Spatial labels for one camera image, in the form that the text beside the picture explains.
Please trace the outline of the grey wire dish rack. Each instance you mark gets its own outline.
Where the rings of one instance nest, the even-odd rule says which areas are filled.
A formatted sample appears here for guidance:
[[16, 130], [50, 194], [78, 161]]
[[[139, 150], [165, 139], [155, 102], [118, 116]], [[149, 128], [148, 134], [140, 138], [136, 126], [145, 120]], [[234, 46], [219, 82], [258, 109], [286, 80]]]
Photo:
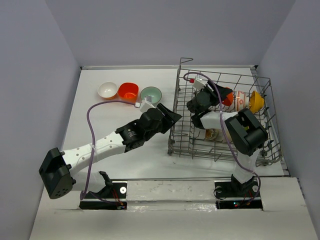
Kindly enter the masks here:
[[[190, 156], [192, 158], [207, 158], [216, 161], [233, 161], [227, 143], [205, 141], [205, 130], [194, 126], [191, 121], [192, 113], [187, 109], [187, 102], [196, 94], [193, 85], [184, 80], [183, 76], [194, 78], [197, 74], [206, 75], [221, 87], [228, 87], [233, 91], [242, 91], [251, 97], [253, 91], [257, 91], [264, 99], [264, 107], [254, 116], [266, 129], [268, 139], [256, 160], [256, 166], [270, 166], [284, 161], [281, 143], [278, 138], [277, 114], [275, 110], [272, 83], [268, 77], [258, 76], [256, 67], [247, 69], [218, 69], [209, 66], [190, 65], [193, 61], [190, 57], [182, 57], [176, 75], [175, 92], [173, 99], [173, 111], [182, 118], [171, 128], [168, 140], [168, 154]], [[224, 106], [225, 112], [236, 112], [234, 102], [231, 106]]]

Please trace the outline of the orange round bowl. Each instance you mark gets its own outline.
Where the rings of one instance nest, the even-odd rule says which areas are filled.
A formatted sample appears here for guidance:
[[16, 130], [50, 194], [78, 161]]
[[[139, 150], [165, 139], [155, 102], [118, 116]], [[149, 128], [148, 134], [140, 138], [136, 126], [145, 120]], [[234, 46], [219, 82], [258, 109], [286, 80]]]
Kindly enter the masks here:
[[234, 101], [234, 92], [229, 87], [224, 87], [222, 90], [222, 103], [225, 106], [231, 106]]

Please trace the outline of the beige painted ceramic bowl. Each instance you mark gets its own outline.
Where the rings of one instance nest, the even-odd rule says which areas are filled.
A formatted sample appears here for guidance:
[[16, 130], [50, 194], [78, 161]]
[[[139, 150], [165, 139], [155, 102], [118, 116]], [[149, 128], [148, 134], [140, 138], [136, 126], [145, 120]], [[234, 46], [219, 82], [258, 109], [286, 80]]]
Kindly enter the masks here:
[[205, 136], [204, 140], [205, 141], [214, 141], [219, 135], [219, 130], [218, 129], [206, 129], [205, 130]]

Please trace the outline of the red white patterned bowl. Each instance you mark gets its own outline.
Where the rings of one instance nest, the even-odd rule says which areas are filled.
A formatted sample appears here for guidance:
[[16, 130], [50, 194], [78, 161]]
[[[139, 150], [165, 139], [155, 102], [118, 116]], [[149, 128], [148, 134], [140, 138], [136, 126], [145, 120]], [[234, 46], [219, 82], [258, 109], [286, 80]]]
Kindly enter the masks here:
[[233, 98], [233, 104], [235, 111], [239, 112], [240, 110], [250, 107], [250, 97], [246, 92], [236, 91]]

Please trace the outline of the yellow bowl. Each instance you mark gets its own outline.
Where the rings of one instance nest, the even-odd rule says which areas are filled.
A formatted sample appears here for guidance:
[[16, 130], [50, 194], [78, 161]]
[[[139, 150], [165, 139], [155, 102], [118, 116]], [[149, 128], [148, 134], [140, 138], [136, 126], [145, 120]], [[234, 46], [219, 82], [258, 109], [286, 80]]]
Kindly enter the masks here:
[[253, 114], [258, 113], [264, 107], [264, 104], [264, 98], [257, 91], [253, 91], [249, 98], [249, 110]]

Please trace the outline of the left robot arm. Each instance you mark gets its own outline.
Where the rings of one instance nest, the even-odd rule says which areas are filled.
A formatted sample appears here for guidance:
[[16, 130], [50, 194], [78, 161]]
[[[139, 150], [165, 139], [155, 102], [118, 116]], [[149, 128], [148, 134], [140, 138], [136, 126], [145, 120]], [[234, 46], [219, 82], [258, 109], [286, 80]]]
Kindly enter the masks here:
[[165, 134], [182, 116], [158, 104], [142, 113], [140, 118], [117, 128], [107, 136], [74, 149], [50, 149], [38, 172], [50, 199], [68, 194], [77, 183], [74, 176], [87, 168], [91, 174], [93, 164], [108, 157], [120, 155], [142, 147], [154, 135]]

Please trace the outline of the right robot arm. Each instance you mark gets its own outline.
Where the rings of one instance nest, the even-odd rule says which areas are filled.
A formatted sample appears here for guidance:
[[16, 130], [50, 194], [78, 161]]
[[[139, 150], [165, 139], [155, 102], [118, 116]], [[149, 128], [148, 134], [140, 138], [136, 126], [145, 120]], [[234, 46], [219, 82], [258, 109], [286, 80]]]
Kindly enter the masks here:
[[191, 121], [198, 129], [221, 131], [236, 162], [228, 189], [235, 196], [242, 196], [258, 177], [255, 164], [268, 133], [250, 109], [244, 107], [234, 112], [223, 110], [233, 96], [230, 88], [212, 82], [194, 83], [193, 87], [196, 94], [186, 104], [192, 113]]

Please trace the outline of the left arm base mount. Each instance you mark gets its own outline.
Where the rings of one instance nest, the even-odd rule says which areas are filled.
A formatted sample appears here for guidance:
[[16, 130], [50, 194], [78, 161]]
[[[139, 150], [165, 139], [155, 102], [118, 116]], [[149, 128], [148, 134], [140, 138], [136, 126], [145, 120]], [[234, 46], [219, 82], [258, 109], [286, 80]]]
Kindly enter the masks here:
[[79, 203], [82, 210], [126, 210], [127, 209], [127, 190], [128, 183], [126, 181], [112, 181], [108, 174], [99, 171], [92, 177], [100, 177], [103, 179], [97, 185], [98, 191], [88, 191], [84, 199]]

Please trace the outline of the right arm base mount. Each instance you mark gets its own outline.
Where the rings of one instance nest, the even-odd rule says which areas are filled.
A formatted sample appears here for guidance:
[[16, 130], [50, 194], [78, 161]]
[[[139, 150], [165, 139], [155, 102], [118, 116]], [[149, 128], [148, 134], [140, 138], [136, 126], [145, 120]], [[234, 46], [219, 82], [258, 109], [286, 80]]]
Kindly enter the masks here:
[[213, 195], [218, 210], [263, 209], [258, 182], [254, 177], [245, 183], [240, 183], [233, 175], [230, 181], [217, 181]]

